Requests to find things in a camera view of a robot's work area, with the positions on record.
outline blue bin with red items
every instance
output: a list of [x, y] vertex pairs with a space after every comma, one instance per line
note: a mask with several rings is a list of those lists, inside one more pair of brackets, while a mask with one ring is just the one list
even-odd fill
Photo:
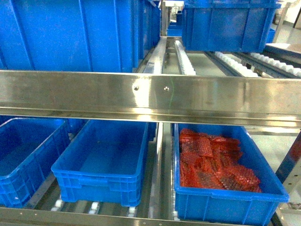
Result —
[[[259, 179], [259, 181], [255, 179], [257, 184], [260, 183], [259, 189], [257, 189], [258, 192], [209, 189], [205, 186], [203, 188], [181, 186], [180, 179], [183, 173], [181, 171], [180, 175], [179, 134], [184, 128], [198, 133], [238, 139], [242, 156], [235, 155], [238, 164], [241, 165], [237, 165], [236, 168], [243, 168], [245, 172], [254, 174]], [[289, 200], [285, 188], [243, 127], [175, 124], [174, 149], [175, 210], [178, 211], [178, 216], [181, 219], [266, 226], [277, 206], [281, 202], [288, 202]]]
[[182, 40], [186, 50], [262, 52], [275, 0], [187, 0]]

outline metal shelf frame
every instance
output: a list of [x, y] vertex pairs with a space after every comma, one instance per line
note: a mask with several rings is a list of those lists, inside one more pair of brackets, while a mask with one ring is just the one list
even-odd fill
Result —
[[[81, 204], [81, 213], [42, 210], [46, 196], [58, 188], [50, 175], [25, 208], [0, 207], [0, 225], [234, 226], [175, 220], [170, 123], [281, 127], [296, 133], [301, 128], [301, 80], [235, 77], [230, 66], [226, 67], [229, 77], [186, 75], [193, 70], [178, 40], [161, 37], [148, 62], [138, 68], [143, 73], [0, 71], [0, 114], [159, 122], [146, 170], [148, 185], [143, 187], [149, 196], [145, 195], [134, 217], [129, 217], [128, 209], [121, 210], [125, 216], [101, 215], [99, 209], [95, 214], [83, 213], [91, 206], [87, 202]], [[177, 54], [182, 75], [162, 74], [166, 48]], [[225, 68], [212, 53], [206, 55]], [[301, 177], [301, 157], [292, 159], [300, 146], [301, 135], [277, 171], [288, 191]], [[140, 209], [145, 214], [137, 214]], [[285, 226], [280, 209], [272, 222]]]

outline red mesh bag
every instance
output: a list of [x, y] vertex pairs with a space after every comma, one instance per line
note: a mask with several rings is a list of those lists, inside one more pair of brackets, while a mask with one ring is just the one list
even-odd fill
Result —
[[180, 137], [181, 137], [182, 135], [184, 135], [184, 134], [196, 134], [196, 132], [193, 131], [193, 130], [184, 128], [184, 129], [182, 129], [181, 132], [180, 132]]
[[227, 168], [227, 171], [234, 175], [235, 180], [241, 184], [244, 190], [250, 187], [258, 186], [260, 180], [256, 177], [253, 170], [248, 169], [242, 165]]
[[197, 142], [194, 138], [180, 140], [180, 149], [182, 153], [197, 153]]
[[190, 152], [182, 152], [180, 154], [180, 160], [188, 165], [195, 166], [197, 163], [199, 163], [199, 156], [196, 153], [190, 153]]
[[239, 152], [240, 141], [232, 138], [216, 137], [211, 140], [213, 149], [219, 149], [221, 153]]
[[221, 162], [223, 168], [228, 168], [237, 165], [237, 161], [234, 161], [230, 156], [221, 154]]
[[213, 158], [209, 159], [214, 172], [223, 170], [221, 154], [218, 150], [213, 151]]
[[205, 157], [213, 157], [211, 143], [207, 137], [199, 137], [196, 140], [198, 154]]
[[182, 187], [189, 187], [187, 182], [187, 167], [186, 163], [180, 161], [180, 185]]
[[198, 133], [198, 136], [209, 138], [208, 134], [206, 134], [206, 133]]
[[198, 178], [204, 188], [225, 189], [222, 183], [214, 176], [213, 173], [198, 172]]
[[206, 173], [214, 173], [211, 164], [211, 158], [201, 156], [196, 164], [197, 170]]
[[215, 172], [214, 175], [227, 190], [242, 191], [243, 187], [235, 180], [234, 175], [227, 172]]
[[188, 187], [203, 188], [199, 181], [197, 171], [193, 166], [188, 166], [186, 179]]
[[262, 193], [261, 188], [259, 187], [259, 185], [254, 186], [254, 187], [250, 187], [248, 189], [246, 189], [246, 192], [257, 192], [257, 193]]

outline floor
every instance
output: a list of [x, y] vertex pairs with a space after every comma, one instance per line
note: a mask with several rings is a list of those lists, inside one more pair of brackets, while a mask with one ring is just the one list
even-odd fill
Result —
[[[277, 43], [301, 44], [301, 31], [284, 24], [280, 31]], [[178, 74], [176, 54], [169, 54], [169, 61], [163, 73]], [[188, 57], [195, 68], [197, 76], [225, 76], [204, 54], [188, 54]], [[265, 156], [270, 167], [276, 172], [280, 163], [284, 159], [296, 136], [267, 136], [251, 135], [262, 154]], [[295, 190], [290, 194], [290, 201], [301, 203], [301, 184], [299, 183]], [[299, 214], [283, 213], [288, 226], [299, 226]]]
[[277, 43], [301, 44], [301, 30], [293, 28], [291, 25], [284, 24], [277, 38]]

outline metal post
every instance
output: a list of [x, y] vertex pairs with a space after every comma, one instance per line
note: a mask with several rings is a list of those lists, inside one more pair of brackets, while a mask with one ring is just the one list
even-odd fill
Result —
[[283, 11], [282, 11], [281, 18], [280, 18], [279, 24], [278, 24], [277, 29], [276, 29], [276, 32], [275, 32], [275, 36], [274, 36], [273, 43], [276, 43], [276, 42], [277, 42], [277, 38], [278, 38], [278, 35], [279, 35], [280, 30], [281, 30], [281, 28], [282, 28], [282, 25], [283, 25], [283, 22], [284, 22], [284, 19], [285, 19], [287, 10], [288, 10], [288, 8], [289, 8], [290, 6], [291, 6], [291, 3], [290, 3], [290, 2], [287, 2], [286, 5], [285, 5], [285, 8], [284, 8]]
[[167, 26], [168, 26], [168, 7], [166, 7], [166, 2], [162, 1], [161, 36], [167, 36]]
[[290, 193], [301, 179], [301, 132], [280, 164], [277, 177]]

